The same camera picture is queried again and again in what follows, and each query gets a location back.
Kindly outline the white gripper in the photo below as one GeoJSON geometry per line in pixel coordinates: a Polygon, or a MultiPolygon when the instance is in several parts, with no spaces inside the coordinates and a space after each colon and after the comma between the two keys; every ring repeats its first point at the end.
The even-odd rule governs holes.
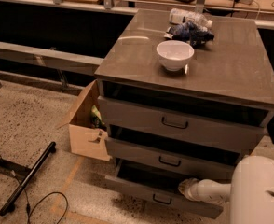
{"type": "Polygon", "coordinates": [[[208,200],[207,188],[203,180],[185,179],[179,184],[178,190],[191,201],[206,202],[208,200]]]}

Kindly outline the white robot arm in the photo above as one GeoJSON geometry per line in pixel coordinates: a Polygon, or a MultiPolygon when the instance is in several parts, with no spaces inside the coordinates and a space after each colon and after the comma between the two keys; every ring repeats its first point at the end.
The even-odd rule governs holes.
{"type": "Polygon", "coordinates": [[[178,190],[191,202],[229,202],[229,224],[274,224],[274,160],[270,158],[244,158],[228,184],[188,178],[178,190]]]}

